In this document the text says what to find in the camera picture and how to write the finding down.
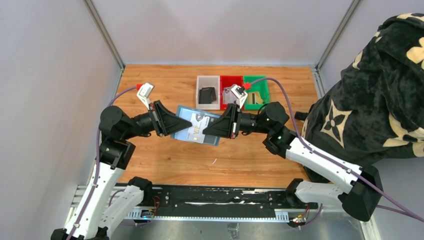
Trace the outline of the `blue card holder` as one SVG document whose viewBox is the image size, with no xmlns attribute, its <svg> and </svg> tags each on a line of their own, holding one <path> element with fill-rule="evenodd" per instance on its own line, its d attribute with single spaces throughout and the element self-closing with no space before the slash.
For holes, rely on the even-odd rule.
<svg viewBox="0 0 424 240">
<path fill-rule="evenodd" d="M 220 115 L 205 110 L 180 105 L 177 116 L 191 122 L 192 126 L 171 134 L 171 138 L 179 141 L 218 146 L 220 137 L 204 134 L 203 130 L 215 122 Z"/>
</svg>

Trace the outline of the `white VIP card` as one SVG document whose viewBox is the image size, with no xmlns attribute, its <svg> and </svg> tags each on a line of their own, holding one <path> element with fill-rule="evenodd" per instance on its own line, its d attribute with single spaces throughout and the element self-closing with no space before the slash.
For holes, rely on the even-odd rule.
<svg viewBox="0 0 424 240">
<path fill-rule="evenodd" d="M 176 132 L 172 138 L 185 142 L 205 144 L 206 135 L 203 134 L 203 130 L 209 125 L 211 117 L 194 111 L 183 113 L 182 116 L 191 122 L 191 126 Z"/>
</svg>

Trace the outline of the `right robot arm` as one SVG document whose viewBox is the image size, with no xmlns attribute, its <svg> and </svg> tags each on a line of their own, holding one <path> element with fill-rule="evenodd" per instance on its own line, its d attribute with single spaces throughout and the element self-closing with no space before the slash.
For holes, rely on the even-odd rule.
<svg viewBox="0 0 424 240">
<path fill-rule="evenodd" d="M 372 166 L 362 168 L 315 147 L 289 130 L 285 126 L 288 120 L 279 102 L 266 104 L 258 114 L 243 113 L 236 104 L 228 104 L 224 113 L 202 132 L 227 139 L 235 139 L 239 132 L 266 134 L 262 143 L 271 154 L 297 162 L 329 180 L 329 183 L 292 180 L 285 190 L 291 207 L 323 204 L 368 222 L 382 197 L 378 170 Z"/>
</svg>

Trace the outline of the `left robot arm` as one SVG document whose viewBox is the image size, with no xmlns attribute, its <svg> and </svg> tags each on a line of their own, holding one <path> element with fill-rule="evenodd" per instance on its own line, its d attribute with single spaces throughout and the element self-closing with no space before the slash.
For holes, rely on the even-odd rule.
<svg viewBox="0 0 424 240">
<path fill-rule="evenodd" d="M 63 228 L 55 229 L 52 240 L 108 240 L 127 214 L 138 204 L 152 200 L 151 181 L 132 178 L 123 193 L 110 206 L 107 201 L 135 151 L 128 140 L 148 138 L 152 132 L 169 136 L 190 128 L 192 123 L 154 101 L 148 112 L 129 117 L 116 106 L 106 107 L 100 115 L 96 138 L 96 163 L 89 184 L 74 215 Z"/>
</svg>

